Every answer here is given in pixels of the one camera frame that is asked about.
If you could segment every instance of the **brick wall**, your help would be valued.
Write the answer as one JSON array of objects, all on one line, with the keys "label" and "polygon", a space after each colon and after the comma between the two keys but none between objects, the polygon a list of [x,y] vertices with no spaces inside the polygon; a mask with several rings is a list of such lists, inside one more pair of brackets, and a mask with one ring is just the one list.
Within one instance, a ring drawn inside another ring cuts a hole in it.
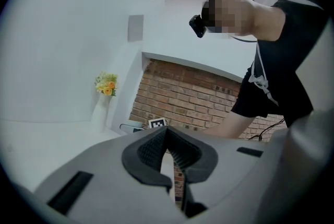
[{"label": "brick wall", "polygon": [[[222,122],[235,104],[240,83],[202,70],[169,62],[151,60],[141,80],[137,97],[130,114],[131,120],[141,121],[165,117],[170,126],[179,126],[195,131],[215,126]],[[239,137],[248,139],[260,134],[283,117],[269,114],[257,117]],[[286,127],[275,126],[263,134],[268,142],[271,134]],[[175,201],[181,204],[183,175],[178,167],[175,174]]]}]

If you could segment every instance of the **white vase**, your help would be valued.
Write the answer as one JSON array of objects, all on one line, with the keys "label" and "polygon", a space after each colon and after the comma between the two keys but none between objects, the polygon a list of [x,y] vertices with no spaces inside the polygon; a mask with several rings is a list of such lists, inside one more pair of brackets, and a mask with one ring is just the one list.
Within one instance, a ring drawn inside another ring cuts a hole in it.
[{"label": "white vase", "polygon": [[91,120],[91,131],[94,133],[101,133],[104,131],[111,100],[111,96],[102,93],[99,93],[99,95],[99,100],[96,103]]}]

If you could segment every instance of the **black headset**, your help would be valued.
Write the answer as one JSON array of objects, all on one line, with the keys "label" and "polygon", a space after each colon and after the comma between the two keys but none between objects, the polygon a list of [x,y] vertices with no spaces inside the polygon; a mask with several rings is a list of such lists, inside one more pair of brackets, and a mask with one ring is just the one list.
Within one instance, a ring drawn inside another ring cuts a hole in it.
[{"label": "black headset", "polygon": [[[200,17],[200,15],[194,15],[190,19],[189,25],[192,27],[193,31],[196,33],[196,35],[199,38],[202,38],[204,36],[204,34],[206,33],[206,31],[211,32],[211,33],[221,32],[220,28],[218,28],[219,30],[217,30],[217,31],[215,31],[215,29],[216,29],[215,27],[213,27],[213,28],[207,28],[204,25],[203,20]],[[233,37],[234,39],[237,39],[239,41],[243,41],[243,42],[256,42],[256,40],[244,40],[244,39],[236,38],[234,36],[231,36],[231,37]]]}]

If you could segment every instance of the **black cable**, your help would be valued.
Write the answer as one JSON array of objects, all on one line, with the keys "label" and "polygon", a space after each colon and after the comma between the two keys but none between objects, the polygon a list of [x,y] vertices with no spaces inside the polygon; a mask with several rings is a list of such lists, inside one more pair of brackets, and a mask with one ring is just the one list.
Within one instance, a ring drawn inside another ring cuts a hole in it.
[{"label": "black cable", "polygon": [[255,136],[249,138],[248,140],[251,140],[251,139],[253,139],[253,138],[257,138],[257,137],[258,137],[258,138],[259,138],[259,142],[262,141],[262,134],[263,134],[265,131],[267,131],[267,130],[273,128],[274,126],[277,126],[277,125],[279,125],[279,124],[282,124],[283,122],[284,122],[284,118],[283,118],[281,121],[278,121],[277,123],[275,123],[274,125],[268,126],[265,130],[263,130],[263,131],[260,133],[260,135],[255,135]]}]

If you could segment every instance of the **man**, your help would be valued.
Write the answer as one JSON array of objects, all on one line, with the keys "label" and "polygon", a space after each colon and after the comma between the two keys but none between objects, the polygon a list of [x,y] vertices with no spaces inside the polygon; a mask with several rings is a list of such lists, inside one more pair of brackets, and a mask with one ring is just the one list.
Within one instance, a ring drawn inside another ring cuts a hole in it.
[{"label": "man", "polygon": [[234,107],[205,133],[238,138],[257,116],[280,114],[290,126],[313,110],[295,71],[328,20],[318,0],[278,0],[271,7],[253,0],[207,0],[201,17],[213,32],[257,38],[255,59]]}]

